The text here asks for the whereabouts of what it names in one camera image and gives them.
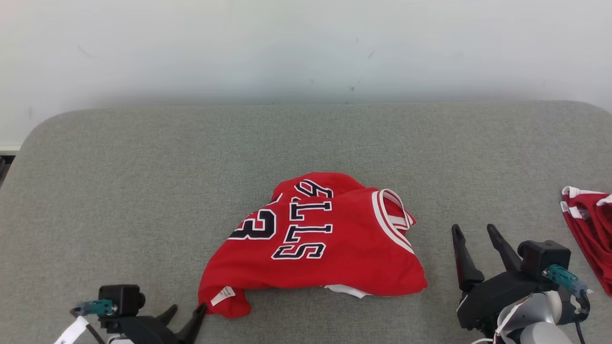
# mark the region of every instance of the teal connector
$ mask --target teal connector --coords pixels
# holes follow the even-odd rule
[[[560,267],[557,264],[551,265],[548,267],[548,269],[544,270],[542,274],[554,283],[564,286],[576,297],[580,296],[581,290],[587,292],[589,289],[585,283],[580,282],[578,276],[574,275],[568,270],[565,270],[563,267]]]
[[[78,315],[110,315],[116,309],[117,307],[113,305],[111,300],[93,300],[81,302],[74,308],[74,311]]]

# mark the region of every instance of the gray fabric surface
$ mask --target gray fabric surface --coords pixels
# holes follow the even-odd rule
[[[396,191],[430,286],[356,299],[322,288],[251,291],[251,315],[208,316],[198,343],[471,343],[459,327],[450,226],[485,276],[503,271],[485,230],[552,239],[595,291],[588,343],[612,335],[606,296],[567,228],[561,189],[612,191],[612,117],[575,102],[89,110],[24,143],[0,190],[3,343],[53,343],[100,285],[137,283],[141,314],[196,305],[206,262],[280,181],[348,173]],[[563,330],[577,343],[573,326]],[[86,334],[81,342],[92,343]]]

